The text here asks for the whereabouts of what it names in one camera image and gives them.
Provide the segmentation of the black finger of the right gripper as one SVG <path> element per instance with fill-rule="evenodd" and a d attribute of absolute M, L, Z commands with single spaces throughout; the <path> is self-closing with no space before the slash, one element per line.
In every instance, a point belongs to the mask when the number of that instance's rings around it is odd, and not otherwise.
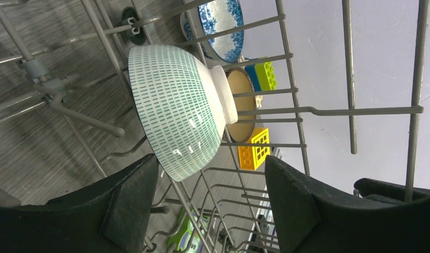
<path fill-rule="evenodd" d="M 361 197 L 353 197 L 354 205 L 430 205 L 430 189 L 413 188 L 412 201 L 405 200 L 404 185 L 362 178 L 354 183 Z"/>

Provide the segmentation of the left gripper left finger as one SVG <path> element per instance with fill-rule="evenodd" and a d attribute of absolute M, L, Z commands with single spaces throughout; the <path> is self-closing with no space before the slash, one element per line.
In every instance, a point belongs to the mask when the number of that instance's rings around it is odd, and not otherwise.
<path fill-rule="evenodd" d="M 142 252 L 158 167 L 148 154 L 44 205 L 0 207 L 0 252 Z"/>

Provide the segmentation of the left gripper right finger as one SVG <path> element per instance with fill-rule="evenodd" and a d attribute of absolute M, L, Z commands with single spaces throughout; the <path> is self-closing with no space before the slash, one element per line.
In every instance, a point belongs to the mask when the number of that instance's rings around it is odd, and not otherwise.
<path fill-rule="evenodd" d="M 430 252 L 430 205 L 354 205 L 271 155 L 265 181 L 281 252 Z"/>

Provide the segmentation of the brown ribbed bowl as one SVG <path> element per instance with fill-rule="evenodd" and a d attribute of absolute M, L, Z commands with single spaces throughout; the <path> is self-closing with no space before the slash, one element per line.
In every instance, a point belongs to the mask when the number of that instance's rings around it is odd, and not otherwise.
<path fill-rule="evenodd" d="M 226 73 L 232 94 L 253 92 L 249 75 L 240 67 L 231 69 Z M 252 111 L 256 109 L 254 96 L 234 98 L 237 111 Z M 247 142 L 255 127 L 254 122 L 228 124 L 227 128 L 233 142 Z"/>

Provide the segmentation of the light green striped bowl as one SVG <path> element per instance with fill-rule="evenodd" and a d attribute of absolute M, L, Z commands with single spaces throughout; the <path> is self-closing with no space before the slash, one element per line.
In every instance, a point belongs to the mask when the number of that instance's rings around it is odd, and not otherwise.
<path fill-rule="evenodd" d="M 225 127 L 238 121 L 224 69 L 176 46 L 146 45 L 129 50 L 128 74 L 141 126 L 165 172 L 181 182 L 204 168 Z"/>

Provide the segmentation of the grey wire dish rack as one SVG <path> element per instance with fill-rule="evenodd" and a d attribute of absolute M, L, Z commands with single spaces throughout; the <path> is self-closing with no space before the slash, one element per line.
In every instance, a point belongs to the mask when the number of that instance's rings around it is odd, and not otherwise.
<path fill-rule="evenodd" d="M 298 171 L 264 153 L 266 182 L 262 201 L 274 217 L 276 235 L 255 227 L 252 244 L 273 252 L 430 252 L 430 190 L 414 188 L 418 102 L 424 65 L 429 1 L 420 1 L 415 47 L 412 104 L 409 107 L 318 110 L 301 107 L 238 110 L 228 77 L 242 63 L 208 68 L 183 46 L 139 45 L 128 53 L 124 79 L 135 118 L 139 120 L 152 153 L 121 171 L 45 205 L 21 205 L 0 189 L 0 250 L 3 252 L 153 252 L 147 226 L 154 213 L 166 213 L 153 204 L 158 170 L 163 168 L 184 208 L 183 218 L 193 226 L 178 232 L 187 240 L 199 238 L 207 252 L 216 247 L 210 237 L 218 220 L 217 238 L 227 252 L 243 250 L 236 244 L 218 206 L 196 208 L 178 184 L 202 173 L 221 146 L 226 127 L 240 116 L 301 113 L 319 116 L 408 114 L 409 144 L 404 186 L 360 179 L 348 194 Z"/>

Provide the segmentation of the blue floral white bowl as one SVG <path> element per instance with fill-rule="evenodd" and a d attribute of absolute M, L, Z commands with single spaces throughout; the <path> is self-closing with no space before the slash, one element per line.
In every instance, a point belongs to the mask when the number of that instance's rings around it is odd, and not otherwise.
<path fill-rule="evenodd" d="M 213 35 L 244 25 L 240 2 L 216 0 L 189 11 L 197 37 Z M 215 61 L 236 63 L 244 44 L 244 31 L 210 38 L 201 43 L 204 56 Z"/>

